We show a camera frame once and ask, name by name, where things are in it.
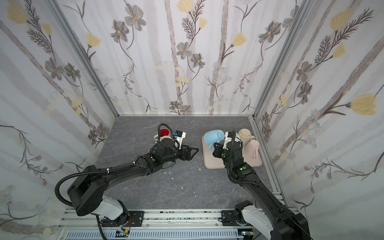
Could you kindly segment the beige plastic tray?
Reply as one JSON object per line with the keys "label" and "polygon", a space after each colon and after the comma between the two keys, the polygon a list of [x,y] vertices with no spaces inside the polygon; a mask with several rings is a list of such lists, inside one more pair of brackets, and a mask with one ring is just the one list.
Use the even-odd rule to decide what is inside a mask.
{"label": "beige plastic tray", "polygon": [[[203,156],[204,156],[204,165],[207,169],[224,169],[225,165],[223,160],[220,158],[215,158],[213,152],[210,150],[210,146],[206,144],[204,136],[202,136],[202,146],[203,146]],[[242,154],[244,161],[248,163],[251,167],[260,167],[263,163],[258,154],[255,155],[256,158],[253,158],[246,154],[245,151],[246,145],[243,146]]]}

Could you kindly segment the pink mug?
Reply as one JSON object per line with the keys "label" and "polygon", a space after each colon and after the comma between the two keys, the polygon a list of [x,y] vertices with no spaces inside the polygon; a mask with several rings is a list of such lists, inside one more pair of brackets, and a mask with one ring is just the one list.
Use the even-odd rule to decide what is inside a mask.
{"label": "pink mug", "polygon": [[259,157],[259,142],[256,140],[249,141],[246,145],[245,153],[247,156],[257,159]]}

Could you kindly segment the cream round mug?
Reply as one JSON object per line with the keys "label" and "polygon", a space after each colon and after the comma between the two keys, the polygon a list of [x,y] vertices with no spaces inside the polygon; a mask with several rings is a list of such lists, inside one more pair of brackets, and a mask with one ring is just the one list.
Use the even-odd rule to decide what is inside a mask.
{"label": "cream round mug", "polygon": [[238,134],[244,144],[247,144],[249,141],[255,139],[255,136],[253,136],[251,131],[248,129],[240,129]]}

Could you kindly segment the light blue mug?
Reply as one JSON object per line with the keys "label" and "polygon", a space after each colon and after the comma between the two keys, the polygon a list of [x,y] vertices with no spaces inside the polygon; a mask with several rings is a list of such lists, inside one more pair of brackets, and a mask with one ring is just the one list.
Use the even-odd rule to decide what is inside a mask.
{"label": "light blue mug", "polygon": [[204,135],[204,141],[207,145],[209,145],[209,148],[211,151],[214,150],[215,143],[220,143],[224,139],[225,139],[225,133],[221,130],[212,130],[212,131],[206,132]]}

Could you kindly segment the white mug red inside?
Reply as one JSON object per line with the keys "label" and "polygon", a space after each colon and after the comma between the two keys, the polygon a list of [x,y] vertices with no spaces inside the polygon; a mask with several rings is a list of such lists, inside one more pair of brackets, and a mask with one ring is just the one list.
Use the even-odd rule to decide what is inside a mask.
{"label": "white mug red inside", "polygon": [[161,128],[160,132],[154,136],[156,142],[161,142],[163,139],[171,139],[171,132],[167,128]]}

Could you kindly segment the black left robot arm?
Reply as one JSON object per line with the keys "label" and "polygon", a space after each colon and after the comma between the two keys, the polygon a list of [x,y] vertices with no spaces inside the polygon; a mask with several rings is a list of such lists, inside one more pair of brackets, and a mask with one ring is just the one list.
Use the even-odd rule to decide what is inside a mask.
{"label": "black left robot arm", "polygon": [[62,178],[55,186],[55,195],[60,202],[73,207],[78,216],[95,214],[107,189],[133,178],[151,175],[162,170],[167,163],[190,161],[198,152],[198,148],[187,145],[178,149],[170,141],[157,143],[132,163],[110,168],[91,165],[81,173]]}

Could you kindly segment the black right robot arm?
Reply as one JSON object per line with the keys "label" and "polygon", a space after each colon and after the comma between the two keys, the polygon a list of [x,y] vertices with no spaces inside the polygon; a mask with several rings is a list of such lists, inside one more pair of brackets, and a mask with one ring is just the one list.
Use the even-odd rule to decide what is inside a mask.
{"label": "black right robot arm", "polygon": [[256,171],[244,161],[241,144],[215,143],[213,156],[221,158],[229,180],[247,190],[263,210],[252,203],[238,209],[238,223],[250,224],[268,240],[311,240],[309,224],[303,214],[295,214],[263,184]]}

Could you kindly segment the right corner aluminium profile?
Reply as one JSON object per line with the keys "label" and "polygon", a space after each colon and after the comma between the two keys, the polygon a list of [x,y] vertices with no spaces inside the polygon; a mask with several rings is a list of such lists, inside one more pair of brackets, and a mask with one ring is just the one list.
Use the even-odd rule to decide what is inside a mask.
{"label": "right corner aluminium profile", "polygon": [[302,26],[305,24],[306,18],[308,14],[311,11],[311,8],[313,6],[315,1],[313,0],[305,0],[303,1],[302,6],[299,8],[297,12],[297,16],[294,18],[293,24],[291,26],[291,29],[289,31],[289,34],[284,42],[284,45],[278,55],[278,58],[274,64],[274,67],[272,68],[272,72],[268,78],[268,81],[262,91],[262,94],[259,98],[259,101],[256,105],[256,109],[253,112],[252,118],[254,119],[257,117],[257,115],[262,111],[262,107],[264,103],[266,102],[269,93],[271,92],[271,89],[286,61],[288,58],[288,55],[290,54],[290,51],[292,50],[294,43],[296,41],[296,38],[299,36],[299,32],[302,28]]}

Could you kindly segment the corner aluminium profile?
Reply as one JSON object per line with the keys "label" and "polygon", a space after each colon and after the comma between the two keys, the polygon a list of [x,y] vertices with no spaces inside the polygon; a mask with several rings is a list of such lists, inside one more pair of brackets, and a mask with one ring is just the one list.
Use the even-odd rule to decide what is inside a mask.
{"label": "corner aluminium profile", "polygon": [[86,69],[86,72],[91,78],[91,81],[95,85],[96,89],[101,94],[104,102],[106,103],[107,107],[109,108],[112,116],[114,118],[119,117],[119,113],[117,109],[115,108],[114,104],[112,103],[111,99],[109,98],[109,95],[105,88],[102,85],[101,80],[96,74],[96,71],[94,70],[91,61],[89,60],[86,51],[84,50],[83,46],[81,45],[81,42],[77,35],[72,30],[71,26],[69,25],[67,19],[65,18],[62,10],[59,7],[59,4],[57,1],[47,1],[45,0],[45,3],[47,4],[50,12],[52,13],[53,17],[59,24],[60,28],[64,32],[66,38],[70,42],[73,50],[76,52],[76,55],[80,62],[82,63],[83,67]]}
{"label": "corner aluminium profile", "polygon": [[313,6],[315,1],[313,0],[305,0],[303,1],[302,6],[299,8],[297,12],[297,16],[294,18],[293,24],[291,26],[291,29],[289,31],[289,34],[284,42],[284,45],[278,55],[278,58],[274,64],[274,67],[272,68],[272,72],[268,78],[268,81],[262,91],[262,94],[259,98],[259,101],[256,105],[256,109],[253,112],[252,118],[254,119],[257,117],[257,115],[262,111],[262,107],[264,103],[266,102],[269,93],[271,92],[271,89],[286,61],[288,58],[288,55],[290,54],[290,51],[292,50],[294,43],[296,41],[296,38],[299,36],[299,32],[302,28],[302,26],[305,24],[306,18],[308,14],[311,11],[311,8]]}

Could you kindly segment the left corner aluminium profile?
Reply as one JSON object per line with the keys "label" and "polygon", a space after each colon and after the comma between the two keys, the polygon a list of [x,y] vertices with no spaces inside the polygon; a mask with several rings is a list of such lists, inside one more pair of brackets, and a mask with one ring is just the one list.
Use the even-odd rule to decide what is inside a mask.
{"label": "left corner aluminium profile", "polygon": [[114,118],[119,117],[119,113],[117,109],[115,108],[114,104],[112,103],[111,99],[109,98],[109,95],[105,88],[102,85],[101,80],[96,74],[96,71],[94,70],[91,61],[89,60],[86,51],[84,50],[83,46],[81,45],[81,42],[77,35],[72,30],[71,26],[69,25],[67,19],[65,18],[62,10],[59,7],[59,4],[57,1],[47,1],[45,0],[45,3],[47,4],[50,12],[52,13],[53,17],[59,24],[60,28],[64,32],[66,38],[70,42],[73,50],[76,52],[76,55],[80,62],[82,63],[83,67],[86,69],[86,72],[91,78],[91,81],[95,85],[96,89],[101,94],[104,102],[106,103],[107,107],[109,108],[112,116]]}

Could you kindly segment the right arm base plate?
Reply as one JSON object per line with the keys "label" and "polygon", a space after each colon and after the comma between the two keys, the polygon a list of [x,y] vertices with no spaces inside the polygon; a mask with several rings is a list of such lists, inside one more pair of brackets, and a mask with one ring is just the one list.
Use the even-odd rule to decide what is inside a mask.
{"label": "right arm base plate", "polygon": [[234,210],[222,210],[219,221],[222,223],[224,227],[239,226]]}

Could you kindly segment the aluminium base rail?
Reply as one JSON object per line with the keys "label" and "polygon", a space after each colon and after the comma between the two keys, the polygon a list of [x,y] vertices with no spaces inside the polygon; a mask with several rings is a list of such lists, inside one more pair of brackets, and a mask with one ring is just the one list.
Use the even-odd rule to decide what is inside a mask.
{"label": "aluminium base rail", "polygon": [[[224,227],[219,221],[222,211],[220,209],[133,211],[144,211],[144,220],[141,227],[127,227],[127,229],[217,229],[231,227]],[[66,210],[58,225],[60,230],[96,230],[97,228],[95,216],[79,217],[74,210]]]}

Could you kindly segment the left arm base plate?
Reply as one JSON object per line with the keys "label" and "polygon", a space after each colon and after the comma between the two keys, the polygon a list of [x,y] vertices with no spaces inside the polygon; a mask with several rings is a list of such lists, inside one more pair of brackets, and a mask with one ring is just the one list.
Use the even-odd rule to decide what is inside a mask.
{"label": "left arm base plate", "polygon": [[126,227],[141,227],[144,220],[144,211],[129,211]]}

